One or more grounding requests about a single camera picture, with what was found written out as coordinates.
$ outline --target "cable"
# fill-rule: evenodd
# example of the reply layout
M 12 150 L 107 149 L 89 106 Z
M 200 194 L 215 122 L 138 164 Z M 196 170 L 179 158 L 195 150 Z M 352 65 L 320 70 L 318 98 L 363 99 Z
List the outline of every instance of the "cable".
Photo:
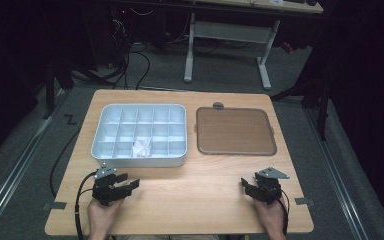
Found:
M 144 57 L 146 59 L 146 61 L 148 62 L 148 67 L 146 68 L 146 72 L 143 74 L 142 78 L 138 81 L 138 83 L 136 84 L 136 90 L 139 90 L 139 85 L 140 83 L 142 82 L 142 80 L 145 78 L 145 76 L 148 74 L 149 72 L 149 68 L 151 66 L 151 62 L 149 61 L 149 58 L 147 56 L 145 56 L 144 54 L 140 53 L 140 52 L 136 52 L 136 54 L 139 54 L 141 55 L 142 57 Z
M 91 172 L 89 173 L 82 181 L 79 187 L 79 191 L 77 192 L 77 197 L 76 197 L 76 205 L 74 206 L 74 218 L 76 221 L 76 229 L 77 229 L 77 237 L 79 240 L 83 240 L 83 232 L 82 232 L 82 226 L 80 224 L 80 206 L 79 206 L 79 199 L 80 196 L 82 195 L 82 188 L 85 182 L 92 176 L 94 176 L 96 172 Z
M 50 186 L 50 188 L 51 188 L 51 192 L 52 192 L 52 195 L 54 196 L 54 198 L 57 196 L 57 194 L 55 193 L 55 190 L 54 190 L 54 185 L 53 185 L 53 180 L 52 180 L 52 179 L 53 179 L 54 172 L 55 172 L 55 169 L 56 169 L 56 167 L 57 167 L 58 162 L 61 160 L 62 155 L 64 154 L 65 150 L 67 150 L 68 145 L 70 145 L 71 141 L 73 141 L 73 139 L 77 136 L 77 134 L 79 134 L 80 129 L 82 129 L 82 128 L 80 127 L 80 128 L 73 134 L 73 136 L 70 138 L 70 140 L 68 140 L 68 142 L 65 144 L 64 148 L 62 149 L 62 151 L 61 151 L 60 154 L 58 155 L 58 158 L 57 158 L 57 160 L 55 161 L 54 166 L 52 167 L 51 175 L 49 176 L 49 186 Z
M 139 16 L 146 16 L 146 15 L 149 15 L 149 14 L 151 14 L 151 13 L 154 12 L 154 10 L 151 10 L 151 11 L 149 11 L 149 12 L 147 12 L 147 13 L 139 13 L 139 12 L 136 12 L 133 8 L 130 8 L 130 10 L 131 10 L 132 12 L 136 13 L 136 14 L 139 15 Z

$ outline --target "white desk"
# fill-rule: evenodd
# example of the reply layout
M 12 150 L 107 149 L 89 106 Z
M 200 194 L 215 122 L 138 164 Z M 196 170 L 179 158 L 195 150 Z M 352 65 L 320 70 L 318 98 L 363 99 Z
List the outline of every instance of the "white desk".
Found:
M 317 13 L 323 12 L 323 8 L 320 4 L 310 6 L 306 3 L 293 3 L 284 2 L 283 5 L 277 5 L 270 3 L 269 0 L 197 0 L 198 2 L 205 3 L 217 3 L 217 4 L 229 4 L 236 6 L 249 6 L 254 8 L 264 8 L 278 11 L 293 11 L 301 13 Z M 273 41 L 276 37 L 276 33 L 279 27 L 280 21 L 274 21 L 271 27 L 252 27 L 235 24 L 224 24 L 215 22 L 195 21 L 195 14 L 191 14 L 190 30 L 189 30 L 189 48 L 186 57 L 185 66 L 185 82 L 192 81 L 193 72 L 193 44 L 195 37 L 213 38 L 221 40 L 252 42 L 265 44 L 265 47 L 261 53 L 261 57 L 257 58 L 257 66 L 260 70 L 261 80 L 263 87 L 266 90 L 271 89 L 270 79 L 267 74 L 266 61 L 269 56 L 270 49 L 273 45 Z

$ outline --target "dark background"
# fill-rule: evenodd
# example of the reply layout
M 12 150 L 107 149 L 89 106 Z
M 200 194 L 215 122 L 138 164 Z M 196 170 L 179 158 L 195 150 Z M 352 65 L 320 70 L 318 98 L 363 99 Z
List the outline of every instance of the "dark background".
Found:
M 314 47 L 297 85 L 329 77 L 330 98 L 384 207 L 384 1 L 320 3 L 325 9 L 323 16 L 352 21 L 325 27 L 282 21 L 275 45 L 287 42 L 294 48 Z M 87 7 L 65 9 L 65 14 L 54 11 L 62 18 L 52 20 L 49 16 L 55 14 L 50 6 L 43 9 L 33 1 L 0 1 L 0 146 L 37 104 L 35 95 L 44 84 L 51 56 L 65 52 L 67 58 L 88 69 L 115 61 L 116 46 L 108 44 L 111 36 L 105 33 L 111 25 L 102 21 L 107 11 L 101 8 L 96 11 L 101 14 L 96 15 Z M 163 47 L 168 40 L 165 32 L 173 36 L 179 33 L 185 16 L 186 13 L 158 11 L 154 17 L 133 21 L 131 27 L 143 29 L 136 32 L 139 39 Z M 59 28 L 58 21 L 65 19 L 74 19 L 70 21 L 72 25 Z M 80 46 L 83 51 L 76 53 Z M 320 87 L 302 94 L 314 91 L 320 91 Z

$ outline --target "gray carpet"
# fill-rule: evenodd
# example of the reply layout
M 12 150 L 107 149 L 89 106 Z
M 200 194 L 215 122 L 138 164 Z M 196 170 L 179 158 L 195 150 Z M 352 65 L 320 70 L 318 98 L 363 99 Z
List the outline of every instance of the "gray carpet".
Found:
M 267 62 L 272 80 L 270 92 L 262 89 L 258 69 L 253 58 L 230 56 L 232 49 L 219 47 L 205 54 L 211 46 L 197 52 L 194 80 L 183 82 L 185 50 L 167 48 L 165 51 L 148 47 L 145 54 L 150 62 L 149 73 L 141 83 L 145 89 L 168 88 L 192 91 L 243 92 L 276 94 L 292 87 L 311 49 L 286 53 L 274 48 Z M 132 89 L 147 68 L 145 58 L 130 54 L 127 85 Z M 123 89 L 120 81 L 118 89 Z M 75 88 L 55 112 L 33 155 L 28 170 L 18 184 L 0 215 L 0 239 L 76 239 L 76 237 L 47 236 L 44 226 L 49 210 L 44 205 L 53 201 L 50 189 L 52 167 L 70 138 L 81 127 L 92 95 L 96 89 L 109 88 L 92 82 L 77 81 Z M 43 124 L 45 114 L 43 92 L 38 96 L 40 104 L 17 126 L 0 149 L 0 189 L 16 165 L 37 128 Z M 289 239 L 354 239 L 346 215 L 324 160 L 318 136 L 308 120 L 308 112 L 301 108 L 296 98 L 275 102 L 285 140 L 296 168 L 304 195 L 314 201 L 309 207 L 314 221 L 314 231 L 308 234 L 289 234 Z M 343 132 L 334 107 L 329 105 L 326 125 L 326 145 L 337 163 L 338 170 L 365 226 L 368 239 L 384 239 L 384 212 L 371 188 L 348 139 Z M 63 152 L 53 175 L 57 190 L 74 146 L 72 141 Z M 251 239 L 266 239 L 264 234 L 252 235 Z

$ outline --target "wrist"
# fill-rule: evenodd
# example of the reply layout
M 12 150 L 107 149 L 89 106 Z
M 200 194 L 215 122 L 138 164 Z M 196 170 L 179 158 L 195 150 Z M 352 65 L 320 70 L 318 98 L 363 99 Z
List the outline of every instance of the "wrist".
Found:
M 104 240 L 106 236 L 106 232 L 92 231 L 89 235 L 89 240 Z
M 267 232 L 270 240 L 286 240 L 285 234 L 282 231 L 271 231 Z

